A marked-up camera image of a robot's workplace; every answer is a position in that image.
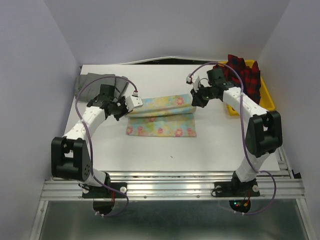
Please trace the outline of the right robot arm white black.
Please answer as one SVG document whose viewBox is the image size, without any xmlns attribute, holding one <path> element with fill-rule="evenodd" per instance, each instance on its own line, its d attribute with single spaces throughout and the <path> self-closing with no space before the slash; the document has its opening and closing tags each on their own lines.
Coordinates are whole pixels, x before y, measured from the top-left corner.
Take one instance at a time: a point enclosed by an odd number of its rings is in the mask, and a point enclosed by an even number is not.
<svg viewBox="0 0 320 240">
<path fill-rule="evenodd" d="M 221 68 L 207 71 L 208 86 L 193 73 L 186 78 L 192 85 L 192 106 L 204 108 L 210 100 L 219 99 L 240 116 L 244 159 L 230 181 L 216 181 L 212 195 L 216 198 L 260 196 L 257 175 L 270 154 L 283 144 L 281 115 L 268 111 L 244 93 L 241 83 L 225 78 Z"/>
</svg>

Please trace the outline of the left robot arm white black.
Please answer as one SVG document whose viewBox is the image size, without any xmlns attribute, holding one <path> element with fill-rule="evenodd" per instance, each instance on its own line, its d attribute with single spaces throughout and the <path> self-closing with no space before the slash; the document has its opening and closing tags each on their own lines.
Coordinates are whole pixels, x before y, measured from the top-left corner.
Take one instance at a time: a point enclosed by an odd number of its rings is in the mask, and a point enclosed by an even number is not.
<svg viewBox="0 0 320 240">
<path fill-rule="evenodd" d="M 111 191 L 120 191 L 111 187 L 108 173 L 93 167 L 92 136 L 109 116 L 119 121 L 132 112 L 135 108 L 133 102 L 137 99 L 136 96 L 123 95 L 117 98 L 115 90 L 115 86 L 102 84 L 99 94 L 87 103 L 83 114 L 78 109 L 77 99 L 78 122 L 62 137 L 55 137 L 51 142 L 51 174 L 94 187 L 100 197 L 108 196 Z"/>
</svg>

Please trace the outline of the pastel floral skirt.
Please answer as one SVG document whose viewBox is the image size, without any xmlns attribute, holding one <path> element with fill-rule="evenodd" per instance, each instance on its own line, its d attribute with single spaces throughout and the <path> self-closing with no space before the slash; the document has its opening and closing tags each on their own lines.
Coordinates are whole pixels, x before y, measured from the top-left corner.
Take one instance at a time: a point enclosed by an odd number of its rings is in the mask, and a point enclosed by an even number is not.
<svg viewBox="0 0 320 240">
<path fill-rule="evenodd" d="M 188 137 L 197 136 L 195 116 L 189 93 L 144 98 L 143 106 L 131 112 L 126 134 L 138 137 Z"/>
</svg>

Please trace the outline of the grey pleated skirt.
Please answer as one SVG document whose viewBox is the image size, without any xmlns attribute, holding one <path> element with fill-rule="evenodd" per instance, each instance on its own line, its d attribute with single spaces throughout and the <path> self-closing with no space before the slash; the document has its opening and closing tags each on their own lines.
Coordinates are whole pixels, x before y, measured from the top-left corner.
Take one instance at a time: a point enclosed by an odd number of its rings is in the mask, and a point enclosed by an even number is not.
<svg viewBox="0 0 320 240">
<path fill-rule="evenodd" d="M 74 97 L 77 98 L 82 91 L 78 100 L 88 103 L 100 93 L 101 85 L 114 86 L 114 96 L 118 99 L 125 93 L 129 83 L 115 74 L 81 74 L 75 80 Z"/>
</svg>

